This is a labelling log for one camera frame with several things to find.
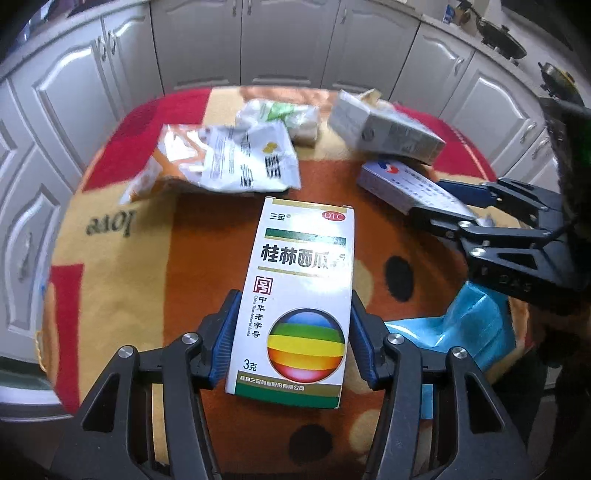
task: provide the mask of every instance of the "plastic bag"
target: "plastic bag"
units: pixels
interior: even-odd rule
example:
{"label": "plastic bag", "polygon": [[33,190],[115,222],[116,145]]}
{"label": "plastic bag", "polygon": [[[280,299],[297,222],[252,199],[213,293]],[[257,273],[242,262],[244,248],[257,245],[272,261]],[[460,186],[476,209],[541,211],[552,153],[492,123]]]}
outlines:
{"label": "plastic bag", "polygon": [[285,123],[290,138],[296,144],[313,145],[318,139],[320,109],[317,106],[250,100],[236,114],[236,125],[239,127],[251,127],[273,120]]}
{"label": "plastic bag", "polygon": [[221,193],[300,189],[300,169],[285,125],[254,127],[164,125],[158,145],[120,203],[167,189]]}

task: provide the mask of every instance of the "rainbow sphere logo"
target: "rainbow sphere logo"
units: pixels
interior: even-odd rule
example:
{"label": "rainbow sphere logo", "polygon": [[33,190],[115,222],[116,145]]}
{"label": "rainbow sphere logo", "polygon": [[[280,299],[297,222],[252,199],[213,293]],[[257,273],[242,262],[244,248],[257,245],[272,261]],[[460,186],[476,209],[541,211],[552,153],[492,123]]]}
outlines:
{"label": "rainbow sphere logo", "polygon": [[328,377],[345,355],[345,336],[338,322],[316,309],[287,312],[275,322],[267,339],[273,368],[297,383]]}

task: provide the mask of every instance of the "table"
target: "table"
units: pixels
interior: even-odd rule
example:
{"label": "table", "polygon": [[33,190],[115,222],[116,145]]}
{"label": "table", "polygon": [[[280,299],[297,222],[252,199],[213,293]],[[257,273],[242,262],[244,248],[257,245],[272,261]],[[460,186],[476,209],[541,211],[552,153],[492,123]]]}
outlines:
{"label": "table", "polygon": [[[355,184],[369,157],[349,150],[327,128],[335,96],[274,87],[190,90],[146,103],[123,120],[72,198],[52,259],[42,362],[68,411],[76,411],[120,346],[142,351],[166,345],[218,311],[228,290],[242,288],[262,196],[165,194],[132,205],[118,202],[150,156],[162,124],[232,124],[251,98],[321,107],[320,140],[315,148],[297,148],[303,187],[289,198],[353,206],[353,288],[367,310],[385,320],[444,313],[466,279],[461,255],[405,227],[401,214]],[[405,111],[447,142],[432,177],[495,179],[459,132],[430,115]],[[516,226],[497,210],[493,215],[500,225]],[[518,347],[497,372],[525,349],[525,314],[514,317]],[[382,394],[369,390],[349,350],[338,410],[260,403],[227,395],[223,386],[205,392],[203,401],[222,472],[322,467],[324,478],[343,479],[360,478]],[[155,388],[154,404],[157,456],[165,460],[161,389]]]}

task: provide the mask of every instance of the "kitchen cabinet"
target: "kitchen cabinet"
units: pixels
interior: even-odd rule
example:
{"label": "kitchen cabinet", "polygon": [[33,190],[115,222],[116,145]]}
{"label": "kitchen cabinet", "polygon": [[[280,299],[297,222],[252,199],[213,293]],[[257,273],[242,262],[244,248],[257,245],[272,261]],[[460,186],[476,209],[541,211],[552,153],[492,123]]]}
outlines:
{"label": "kitchen cabinet", "polygon": [[339,0],[243,0],[243,85],[320,87]]}
{"label": "kitchen cabinet", "polygon": [[531,180],[531,184],[560,193],[560,187],[558,186],[558,162],[556,158],[552,158],[552,160],[542,167],[540,172]]}
{"label": "kitchen cabinet", "polygon": [[41,289],[72,192],[36,145],[8,81],[0,105],[0,355],[36,362]]}
{"label": "kitchen cabinet", "polygon": [[530,182],[554,158],[554,151],[548,131],[544,128],[541,135],[532,143],[515,166],[505,175],[510,179]]}
{"label": "kitchen cabinet", "polygon": [[421,24],[390,101],[439,116],[473,55],[462,40]]}
{"label": "kitchen cabinet", "polygon": [[322,88],[353,93],[377,88],[390,97],[419,20],[370,0],[343,0]]}
{"label": "kitchen cabinet", "polygon": [[544,129],[536,95],[478,52],[440,117],[478,147],[498,176],[515,165]]}
{"label": "kitchen cabinet", "polygon": [[151,5],[165,93],[240,85],[242,0],[155,0]]}
{"label": "kitchen cabinet", "polygon": [[45,156],[75,189],[124,114],[100,20],[38,51],[11,82]]}
{"label": "kitchen cabinet", "polygon": [[103,17],[103,38],[125,113],[162,96],[149,4]]}

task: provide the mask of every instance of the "black spot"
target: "black spot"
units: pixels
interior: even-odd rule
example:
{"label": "black spot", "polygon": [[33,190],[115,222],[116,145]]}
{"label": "black spot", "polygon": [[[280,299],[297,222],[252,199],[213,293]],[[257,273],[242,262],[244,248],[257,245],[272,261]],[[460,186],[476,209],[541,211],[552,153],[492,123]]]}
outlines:
{"label": "black spot", "polygon": [[410,264],[402,257],[394,255],[388,258],[384,275],[390,295],[398,301],[409,301],[414,290],[414,274]]}
{"label": "black spot", "polygon": [[290,458],[297,465],[322,460],[332,450],[332,435],[320,425],[304,425],[290,437]]}

